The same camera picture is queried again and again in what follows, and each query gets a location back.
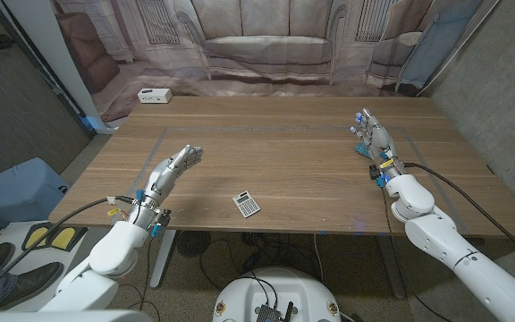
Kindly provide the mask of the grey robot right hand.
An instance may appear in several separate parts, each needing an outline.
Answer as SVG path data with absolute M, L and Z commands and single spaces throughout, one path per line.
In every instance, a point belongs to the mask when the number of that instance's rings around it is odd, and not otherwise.
M 366 108 L 356 113 L 357 128 L 350 131 L 360 139 L 356 151 L 370 158 L 386 178 L 405 174 L 403 163 L 398 158 L 393 137 L 376 117 Z

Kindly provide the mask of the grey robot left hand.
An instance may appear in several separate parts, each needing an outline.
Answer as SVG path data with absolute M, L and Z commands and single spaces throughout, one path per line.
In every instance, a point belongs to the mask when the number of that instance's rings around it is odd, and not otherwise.
M 203 153 L 202 147 L 186 145 L 178 153 L 160 162 L 148 177 L 144 193 L 132 205 L 129 222 L 147 229 L 156 216 L 156 210 L 172 191 L 177 178 L 200 162 Z

